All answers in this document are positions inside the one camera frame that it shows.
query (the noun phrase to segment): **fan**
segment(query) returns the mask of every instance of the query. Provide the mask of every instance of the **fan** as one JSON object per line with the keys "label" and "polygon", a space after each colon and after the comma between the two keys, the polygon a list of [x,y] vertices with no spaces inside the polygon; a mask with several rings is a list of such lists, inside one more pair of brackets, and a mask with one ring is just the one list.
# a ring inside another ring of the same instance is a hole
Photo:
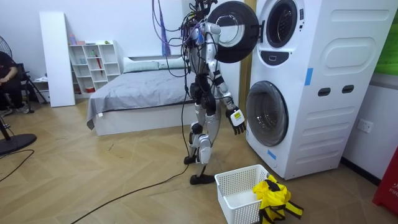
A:
{"label": "fan", "polygon": [[[7,42],[0,36],[0,51],[5,52],[12,58],[12,52]],[[8,155],[14,151],[20,150],[31,145],[36,141],[37,137],[34,134],[18,134],[10,136],[3,126],[0,119],[0,132],[4,139],[0,139],[0,156]]]}
{"label": "fan", "polygon": [[8,54],[12,58],[12,51],[7,42],[0,36],[0,51]]}

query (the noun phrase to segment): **white laundry basket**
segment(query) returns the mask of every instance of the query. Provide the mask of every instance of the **white laundry basket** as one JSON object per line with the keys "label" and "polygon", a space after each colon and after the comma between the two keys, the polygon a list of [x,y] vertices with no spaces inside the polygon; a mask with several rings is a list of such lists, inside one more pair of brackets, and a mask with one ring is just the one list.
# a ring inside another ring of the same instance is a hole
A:
{"label": "white laundry basket", "polygon": [[253,187],[266,180],[269,173],[262,165],[244,167],[215,175],[218,202],[228,224],[259,222],[261,200]]}

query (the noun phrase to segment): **bed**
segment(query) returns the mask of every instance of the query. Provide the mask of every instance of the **bed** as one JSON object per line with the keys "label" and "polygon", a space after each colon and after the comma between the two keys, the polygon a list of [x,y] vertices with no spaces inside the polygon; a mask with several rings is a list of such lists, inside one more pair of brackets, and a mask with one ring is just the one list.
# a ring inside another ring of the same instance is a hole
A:
{"label": "bed", "polygon": [[[126,64],[129,60],[131,58],[124,58],[126,73],[90,96],[87,126],[95,129],[99,136],[180,126],[185,98],[184,78],[171,76],[163,59],[140,58],[133,61],[134,66]],[[169,65],[172,68],[182,66],[179,58],[169,60]],[[184,74],[183,69],[172,69],[171,72],[177,76]],[[193,73],[187,75],[188,85],[194,79]],[[197,120],[194,111],[192,101],[185,103],[184,124]]]}

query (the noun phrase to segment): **pillow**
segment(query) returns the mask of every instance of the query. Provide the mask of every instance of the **pillow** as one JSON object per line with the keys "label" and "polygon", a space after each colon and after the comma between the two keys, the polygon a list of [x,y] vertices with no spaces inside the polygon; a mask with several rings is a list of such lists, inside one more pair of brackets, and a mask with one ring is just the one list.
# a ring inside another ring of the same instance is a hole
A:
{"label": "pillow", "polygon": [[131,59],[124,60],[123,73],[159,70],[158,62],[135,62]]}
{"label": "pillow", "polygon": [[[168,61],[170,69],[184,68],[184,60],[182,59],[182,57],[168,59]],[[166,59],[159,60],[159,69],[160,70],[168,69]]]}

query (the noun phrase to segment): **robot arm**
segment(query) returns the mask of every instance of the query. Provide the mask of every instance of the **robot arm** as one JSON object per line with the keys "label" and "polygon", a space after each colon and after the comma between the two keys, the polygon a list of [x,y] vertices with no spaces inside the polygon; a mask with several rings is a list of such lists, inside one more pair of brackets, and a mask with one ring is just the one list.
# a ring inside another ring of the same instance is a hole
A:
{"label": "robot arm", "polygon": [[220,26],[207,22],[204,27],[206,39],[206,64],[209,69],[209,75],[214,80],[215,87],[220,100],[226,105],[226,116],[231,123],[235,134],[241,134],[246,130],[244,124],[244,116],[242,111],[234,104],[231,92],[224,82],[223,76],[220,71],[220,65],[215,59],[217,53],[218,41],[221,34]]}

